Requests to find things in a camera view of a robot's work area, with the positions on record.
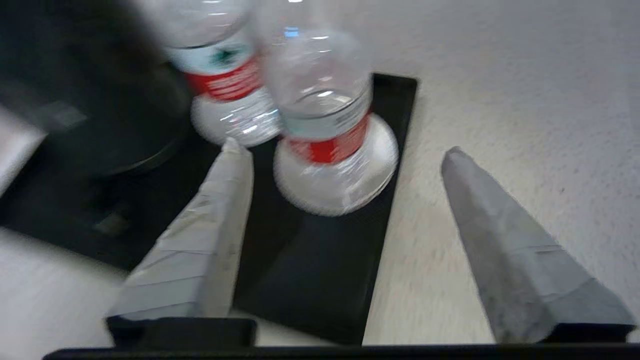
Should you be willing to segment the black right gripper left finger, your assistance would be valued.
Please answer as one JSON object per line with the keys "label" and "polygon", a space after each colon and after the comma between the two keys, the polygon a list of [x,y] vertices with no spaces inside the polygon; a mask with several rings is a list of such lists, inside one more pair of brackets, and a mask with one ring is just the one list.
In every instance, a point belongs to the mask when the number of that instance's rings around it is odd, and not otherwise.
{"label": "black right gripper left finger", "polygon": [[194,198],[130,272],[106,316],[117,349],[253,346],[230,317],[254,185],[253,155],[227,138]]}

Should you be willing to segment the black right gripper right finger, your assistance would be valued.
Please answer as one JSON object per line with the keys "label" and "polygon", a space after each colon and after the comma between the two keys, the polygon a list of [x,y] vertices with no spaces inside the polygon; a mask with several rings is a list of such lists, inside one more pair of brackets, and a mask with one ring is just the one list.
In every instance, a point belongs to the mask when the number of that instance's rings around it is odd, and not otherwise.
{"label": "black right gripper right finger", "polygon": [[441,163],[446,196],[498,343],[625,343],[637,321],[459,146]]}

